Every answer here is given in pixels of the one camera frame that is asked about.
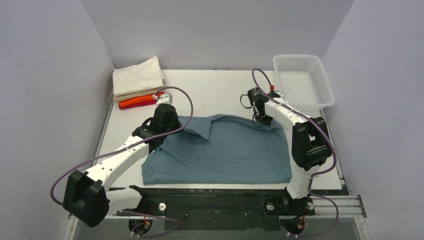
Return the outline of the teal blue t-shirt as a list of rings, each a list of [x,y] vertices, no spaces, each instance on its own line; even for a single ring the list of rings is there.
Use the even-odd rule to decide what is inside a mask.
[[[141,166],[145,185],[283,184],[292,178],[284,128],[227,114],[188,118]]]

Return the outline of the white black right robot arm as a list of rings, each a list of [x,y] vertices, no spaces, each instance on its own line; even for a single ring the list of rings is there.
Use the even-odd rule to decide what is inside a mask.
[[[292,177],[281,200],[266,201],[268,215],[298,216],[312,214],[313,202],[309,190],[314,174],[332,156],[328,129],[322,117],[311,118],[284,105],[281,96],[271,91],[269,99],[259,88],[247,92],[253,119],[269,126],[276,122],[291,132]]]

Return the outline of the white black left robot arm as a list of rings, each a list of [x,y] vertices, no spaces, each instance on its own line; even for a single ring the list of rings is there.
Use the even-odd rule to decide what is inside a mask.
[[[110,188],[131,166],[160,146],[167,135],[178,133],[181,126],[175,107],[160,103],[153,117],[136,128],[106,159],[83,172],[76,169],[69,174],[62,207],[91,228],[115,212],[132,210],[136,215],[145,214],[149,201],[140,187]]]

